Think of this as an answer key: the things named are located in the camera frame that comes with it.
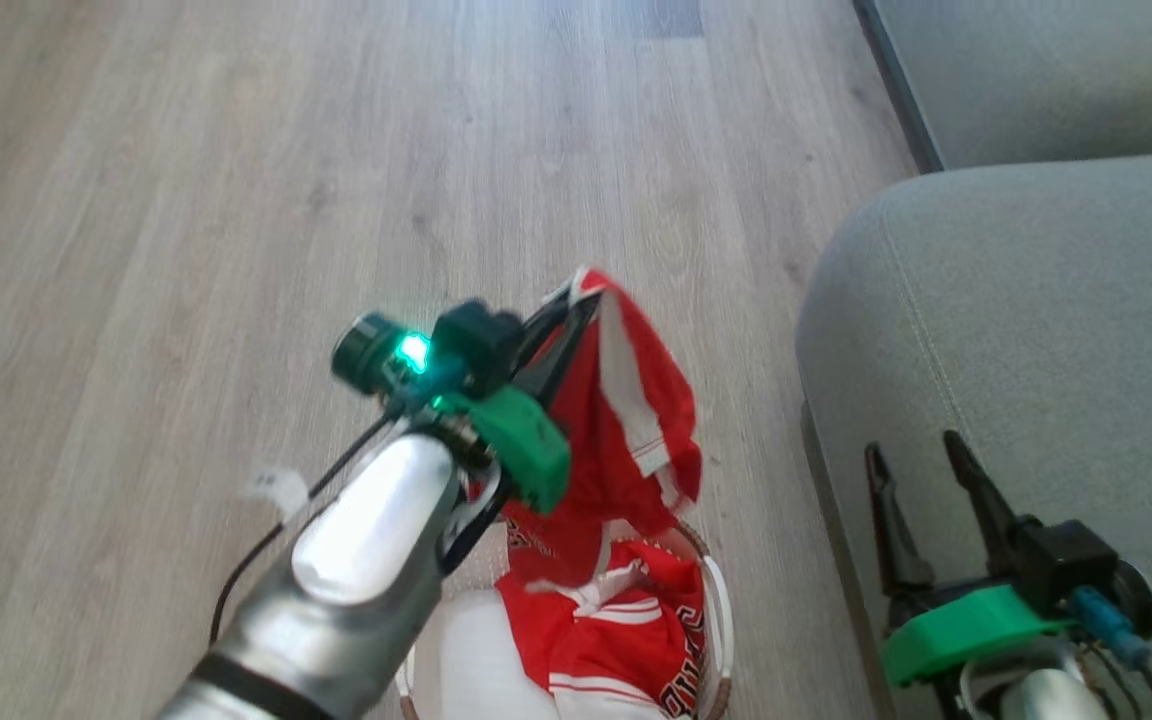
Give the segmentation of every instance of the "white trim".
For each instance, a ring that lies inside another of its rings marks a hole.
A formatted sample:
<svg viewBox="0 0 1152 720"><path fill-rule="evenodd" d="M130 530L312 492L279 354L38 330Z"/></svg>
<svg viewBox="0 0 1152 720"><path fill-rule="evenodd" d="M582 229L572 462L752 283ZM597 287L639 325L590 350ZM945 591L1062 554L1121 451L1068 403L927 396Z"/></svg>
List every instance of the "white trim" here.
<svg viewBox="0 0 1152 720"><path fill-rule="evenodd" d="M544 588L540 588L541 583L545 584ZM548 579L536 579L526 585L528 592L556 592L562 597L566 597L567 600L576 602L576 611L573 611L573 615L577 617L579 617L582 607L585 607L585 602L588 602L585 598L581 596L582 589L585 589L585 585L582 585L582 588L563 588L563 585L554 584Z"/></svg>
<svg viewBox="0 0 1152 720"><path fill-rule="evenodd" d="M630 564L622 566L616 570L608 570L581 588L563 592L568 600L576 601L577 607L573 615L576 617L593 615L602 609L604 602L613 600L627 589L637 588L637 584L643 579L643 560L635 558Z"/></svg>
<svg viewBox="0 0 1152 720"><path fill-rule="evenodd" d="M635 456L641 472L652 473L657 468L645 467L639 455L659 460L660 455L652 452L659 446L666 450L664 461L668 462L668 448L664 447L660 419L643 391L639 361L626 328L620 297L614 293L599 301L598 373L602 397L626 431L626 447Z"/></svg>
<svg viewBox="0 0 1152 720"><path fill-rule="evenodd" d="M575 689L575 691L614 691L619 694L629 694L641 700L653 703L652 696L643 692L639 688L626 683L624 680L616 679L600 679L600 676L589 676L589 679L574 679L571 675L566 675L563 673L551 673L550 684L567 685L567 688Z"/></svg>
<svg viewBox="0 0 1152 720"><path fill-rule="evenodd" d="M639 698L636 697L626 697L622 694L617 692L577 691L577 689L563 688L562 685L554 685L550 688L550 694L553 694L554 700L558 700L558 697L562 696L564 702L570 702L573 703L573 705L576 705L576 707L573 707L570 710L579 710L579 704L583 700L590 700L590 698L598 698L598 700L623 703L622 707L624 705L628 705L628 706L642 707L644 710L652 710L653 712L652 717L664 717L664 712L660 710L660 706L658 706L657 703L649 700L639 700Z"/></svg>
<svg viewBox="0 0 1152 720"><path fill-rule="evenodd" d="M705 579L705 593L714 593L714 602L718 606L718 619L719 619L719 637L718 642L721 642L721 655L718 657L719 664L722 666L722 679L732 677L732 666L736 662L736 634L733 630L732 621L732 598L727 594L727 582L723 579L723 571L718 569L718 563L714 562L713 558L706 555L704 558L704 564L702 564L702 570L704 573ZM715 638L708 638L708 642L714 642Z"/></svg>
<svg viewBox="0 0 1152 720"><path fill-rule="evenodd" d="M682 495L679 488L679 478L673 473L673 465L669 465L669 453L660 446L660 450L664 452L666 458L664 464L659 465L659 470L652 473L652 477L657 479L658 486L660 486L660 502L668 507L669 511L677 511L684 509L687 506L687 497Z"/></svg>
<svg viewBox="0 0 1152 720"><path fill-rule="evenodd" d="M415 682L416 682L416 643L412 643L411 650L407 651L407 660L403 661L403 666L399 667L397 674L394 675L394 684L397 685L399 696L411 697L412 683Z"/></svg>
<svg viewBox="0 0 1152 720"><path fill-rule="evenodd" d="M599 611L635 612L635 611L659 611L660 601L654 597L639 600L638 602L612 602L599 607Z"/></svg>
<svg viewBox="0 0 1152 720"><path fill-rule="evenodd" d="M579 268L576 268L576 274L573 275L571 279L570 290L567 291L567 306L576 305L577 302L581 302L586 297L593 297L607 287L608 283L604 283L602 286L591 288L589 291L582 290L581 287L585 283L585 278L589 275L591 270L593 268L590 268L589 265L581 265Z"/></svg>
<svg viewBox="0 0 1152 720"><path fill-rule="evenodd" d="M590 620L601 620L604 623L612 623L614 626L650 626L660 617L662 617L662 613L659 607L654 611L645 612L598 611L589 616Z"/></svg>
<svg viewBox="0 0 1152 720"><path fill-rule="evenodd" d="M585 276L585 273L588 272L589 267L585 265L581 265L578 268L576 268L576 272L573 273L573 276L567 278L566 281L561 283L561 286L554 288L554 290L550 291L548 295L541 297L540 304L548 305L554 300L558 300L559 295L562 295L563 291L567 291L567 298L568 298L567 305L570 305L571 293L575 291L577 287L579 287L579 283L577 283L577 281L579 281L581 278Z"/></svg>
<svg viewBox="0 0 1152 720"><path fill-rule="evenodd" d="M586 584L598 579L599 575L607 573L612 566L612 524L602 523L602 538L599 538L598 561L594 561L594 570L586 579Z"/></svg>

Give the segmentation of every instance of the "laundry basket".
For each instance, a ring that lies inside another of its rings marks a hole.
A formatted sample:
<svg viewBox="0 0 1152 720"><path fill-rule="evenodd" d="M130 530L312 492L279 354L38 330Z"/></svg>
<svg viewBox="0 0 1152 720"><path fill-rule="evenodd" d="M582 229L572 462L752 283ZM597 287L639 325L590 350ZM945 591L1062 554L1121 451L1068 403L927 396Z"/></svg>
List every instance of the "laundry basket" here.
<svg viewBox="0 0 1152 720"><path fill-rule="evenodd" d="M630 539L638 536L630 525L620 523L612 528L612 537ZM696 560L700 567L705 583L705 657L700 666L700 697L696 702L695 717L698 720L718 720L727 711L727 697L732 692L732 601L727 584L718 563L708 555L708 547L689 525L680 523L676 530L657 540L660 547L681 559ZM461 568L445 581L444 601L476 589L491 589L508 569L506 528L505 523L498 523L483 536ZM422 691L417 687L420 683L417 673L419 651L420 639L417 639L394 679L406 720L429 720L420 717Z"/></svg>

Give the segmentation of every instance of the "wooden floor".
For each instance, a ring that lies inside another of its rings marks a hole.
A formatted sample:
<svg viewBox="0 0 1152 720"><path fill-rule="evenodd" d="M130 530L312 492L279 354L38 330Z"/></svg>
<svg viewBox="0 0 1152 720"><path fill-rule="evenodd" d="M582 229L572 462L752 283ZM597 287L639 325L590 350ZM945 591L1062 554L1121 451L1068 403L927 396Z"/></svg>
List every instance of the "wooden floor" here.
<svg viewBox="0 0 1152 720"><path fill-rule="evenodd" d="M879 714L793 338L910 174L846 0L0 1L0 719L165 700L274 520L238 484L374 414L329 378L354 316L530 310L582 263L699 395L728 717Z"/></svg>

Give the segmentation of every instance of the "white tag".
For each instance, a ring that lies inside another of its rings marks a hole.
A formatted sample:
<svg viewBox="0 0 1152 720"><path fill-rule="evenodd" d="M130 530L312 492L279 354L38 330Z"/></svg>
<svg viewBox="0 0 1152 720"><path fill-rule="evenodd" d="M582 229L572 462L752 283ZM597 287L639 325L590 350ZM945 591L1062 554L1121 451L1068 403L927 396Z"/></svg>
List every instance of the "white tag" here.
<svg viewBox="0 0 1152 720"><path fill-rule="evenodd" d="M283 523L294 518L310 501L310 488L305 478L296 470L287 468L263 468L243 487L243 497L262 497L270 500L283 514Z"/></svg>

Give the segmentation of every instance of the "couch cushion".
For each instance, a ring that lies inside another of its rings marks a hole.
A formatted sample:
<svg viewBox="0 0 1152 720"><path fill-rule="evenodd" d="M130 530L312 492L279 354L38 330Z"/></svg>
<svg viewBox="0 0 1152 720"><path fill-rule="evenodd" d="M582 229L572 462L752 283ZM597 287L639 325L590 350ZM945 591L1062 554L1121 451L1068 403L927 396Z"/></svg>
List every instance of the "couch cushion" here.
<svg viewBox="0 0 1152 720"><path fill-rule="evenodd" d="M984 566L946 429L1016 511L1084 520L1152 579L1152 158L893 187L819 260L797 355L870 629L870 441L940 579Z"/></svg>
<svg viewBox="0 0 1152 720"><path fill-rule="evenodd" d="M1152 0L865 0L946 168L1152 152Z"/></svg>

